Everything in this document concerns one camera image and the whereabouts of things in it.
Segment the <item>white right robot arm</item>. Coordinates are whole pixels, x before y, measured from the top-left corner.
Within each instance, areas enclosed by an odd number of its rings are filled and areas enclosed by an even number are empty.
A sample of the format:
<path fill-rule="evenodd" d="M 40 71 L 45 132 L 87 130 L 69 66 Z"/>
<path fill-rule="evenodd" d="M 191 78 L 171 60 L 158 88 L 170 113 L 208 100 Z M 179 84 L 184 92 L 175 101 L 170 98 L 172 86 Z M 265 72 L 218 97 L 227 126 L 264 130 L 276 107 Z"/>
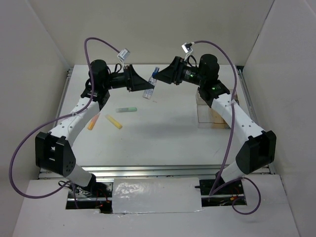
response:
<path fill-rule="evenodd" d="M 242 147 L 235 161 L 221 172 L 215 182 L 222 194 L 232 189 L 232 180 L 248 175 L 275 159 L 277 137 L 273 131 L 265 131 L 238 105 L 232 92 L 219 80 L 217 58 L 212 54 L 201 56 L 198 67 L 190 67 L 183 58 L 176 56 L 171 64 L 154 78 L 167 84 L 189 82 L 198 85 L 203 101 L 217 112 L 238 138 Z"/>

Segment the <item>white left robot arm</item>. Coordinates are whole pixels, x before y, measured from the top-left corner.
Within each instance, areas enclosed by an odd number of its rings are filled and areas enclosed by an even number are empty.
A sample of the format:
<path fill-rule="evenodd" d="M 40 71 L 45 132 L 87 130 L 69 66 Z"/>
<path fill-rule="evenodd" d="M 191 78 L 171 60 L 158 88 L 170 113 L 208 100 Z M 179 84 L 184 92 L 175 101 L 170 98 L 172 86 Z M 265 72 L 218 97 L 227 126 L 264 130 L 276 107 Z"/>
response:
<path fill-rule="evenodd" d="M 76 162 L 72 146 L 85 126 L 101 112 L 107 103 L 111 89 L 127 88 L 129 92 L 152 89 L 154 86 L 140 77 L 132 65 L 121 73 L 110 73 L 103 60 L 89 65 L 89 79 L 70 116 L 59 119 L 59 124 L 48 133 L 40 132 L 35 138 L 36 166 L 59 174 L 78 185 L 86 197 L 97 193 L 100 184 L 95 175 L 84 170 Z"/>

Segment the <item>green translucent highlighter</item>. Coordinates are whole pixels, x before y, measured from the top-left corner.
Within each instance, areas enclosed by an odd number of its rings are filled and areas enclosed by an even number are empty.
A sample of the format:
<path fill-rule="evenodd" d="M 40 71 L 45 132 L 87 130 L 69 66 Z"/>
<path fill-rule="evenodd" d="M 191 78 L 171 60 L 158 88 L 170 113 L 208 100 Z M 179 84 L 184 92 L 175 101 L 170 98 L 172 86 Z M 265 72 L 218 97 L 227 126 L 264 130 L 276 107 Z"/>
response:
<path fill-rule="evenodd" d="M 136 112 L 136 111 L 137 111 L 136 107 L 117 108 L 116 109 L 117 113 L 128 113 L 128 112 Z"/>

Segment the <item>yellow translucent highlighter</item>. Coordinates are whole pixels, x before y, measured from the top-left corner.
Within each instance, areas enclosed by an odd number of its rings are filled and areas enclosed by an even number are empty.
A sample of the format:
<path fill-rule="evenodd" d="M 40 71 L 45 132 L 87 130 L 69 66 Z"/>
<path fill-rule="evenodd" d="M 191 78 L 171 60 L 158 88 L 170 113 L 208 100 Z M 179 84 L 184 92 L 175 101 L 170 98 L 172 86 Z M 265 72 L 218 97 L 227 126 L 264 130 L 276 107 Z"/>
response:
<path fill-rule="evenodd" d="M 115 120 L 111 115 L 105 115 L 105 118 L 113 124 L 116 128 L 122 129 L 122 124 Z"/>

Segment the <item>clear compartment organizer box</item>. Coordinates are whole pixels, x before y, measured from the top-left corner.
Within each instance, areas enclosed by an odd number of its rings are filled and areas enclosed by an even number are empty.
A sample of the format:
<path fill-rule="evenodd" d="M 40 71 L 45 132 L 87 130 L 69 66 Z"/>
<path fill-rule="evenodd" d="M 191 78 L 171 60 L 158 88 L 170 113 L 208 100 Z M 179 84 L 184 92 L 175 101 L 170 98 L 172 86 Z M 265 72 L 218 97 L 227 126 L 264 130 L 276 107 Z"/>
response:
<path fill-rule="evenodd" d="M 230 129 L 225 120 L 201 98 L 198 90 L 196 92 L 196 103 L 198 128 Z"/>

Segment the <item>orange pink highlighter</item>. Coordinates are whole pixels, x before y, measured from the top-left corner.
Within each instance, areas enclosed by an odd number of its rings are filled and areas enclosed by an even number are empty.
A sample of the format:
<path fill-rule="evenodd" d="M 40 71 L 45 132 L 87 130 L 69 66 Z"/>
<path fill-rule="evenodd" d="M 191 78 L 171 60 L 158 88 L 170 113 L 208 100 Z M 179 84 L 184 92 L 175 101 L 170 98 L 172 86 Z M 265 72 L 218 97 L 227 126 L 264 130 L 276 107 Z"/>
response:
<path fill-rule="evenodd" d="M 88 127 L 87 127 L 88 130 L 92 130 L 92 129 L 94 128 L 94 126 L 95 126 L 95 124 L 96 124 L 96 122 L 97 122 L 99 116 L 100 116 L 100 114 L 98 113 L 97 115 L 95 115 L 95 116 L 91 119 L 91 121 L 90 121 L 90 123 L 89 123 L 89 125 L 88 125 Z"/>

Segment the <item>white taped front panel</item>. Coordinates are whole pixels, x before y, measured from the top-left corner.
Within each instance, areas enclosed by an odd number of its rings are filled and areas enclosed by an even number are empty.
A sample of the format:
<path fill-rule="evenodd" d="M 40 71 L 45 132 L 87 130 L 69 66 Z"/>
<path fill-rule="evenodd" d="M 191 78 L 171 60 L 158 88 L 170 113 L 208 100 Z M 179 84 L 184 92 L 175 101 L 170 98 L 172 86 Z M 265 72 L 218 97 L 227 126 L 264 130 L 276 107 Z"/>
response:
<path fill-rule="evenodd" d="M 115 179 L 115 214 L 191 213 L 202 211 L 198 178 Z"/>

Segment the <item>left side aluminium rail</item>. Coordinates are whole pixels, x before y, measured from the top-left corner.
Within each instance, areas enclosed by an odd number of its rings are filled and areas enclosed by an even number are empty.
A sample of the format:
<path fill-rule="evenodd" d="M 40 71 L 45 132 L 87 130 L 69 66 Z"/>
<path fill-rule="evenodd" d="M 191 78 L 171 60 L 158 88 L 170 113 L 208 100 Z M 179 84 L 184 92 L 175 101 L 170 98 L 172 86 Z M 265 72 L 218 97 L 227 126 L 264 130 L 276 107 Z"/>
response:
<path fill-rule="evenodd" d="M 56 118 L 60 117 L 60 115 L 61 115 L 62 106 L 63 106 L 64 100 L 65 100 L 65 96 L 66 96 L 67 89 L 68 89 L 68 86 L 69 86 L 69 83 L 70 83 L 70 79 L 71 79 L 71 76 L 72 76 L 72 73 L 73 73 L 73 69 L 74 68 L 69 68 L 69 70 L 67 71 L 67 76 L 66 76 L 66 79 L 65 79 L 65 84 L 64 84 L 63 91 L 62 91 L 61 98 L 60 98 L 60 102 L 59 102 L 59 105 L 58 105 Z"/>

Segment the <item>aluminium table edge rail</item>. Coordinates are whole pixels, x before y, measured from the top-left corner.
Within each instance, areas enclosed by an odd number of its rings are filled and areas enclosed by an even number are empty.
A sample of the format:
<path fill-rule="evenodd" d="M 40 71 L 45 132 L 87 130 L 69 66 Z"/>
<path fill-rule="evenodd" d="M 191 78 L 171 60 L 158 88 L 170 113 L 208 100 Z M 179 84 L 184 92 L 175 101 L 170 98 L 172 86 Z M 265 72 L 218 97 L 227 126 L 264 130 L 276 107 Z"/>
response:
<path fill-rule="evenodd" d="M 212 178 L 219 171 L 220 165 L 86 166 L 83 169 L 93 173 L 98 179 L 180 176 Z"/>

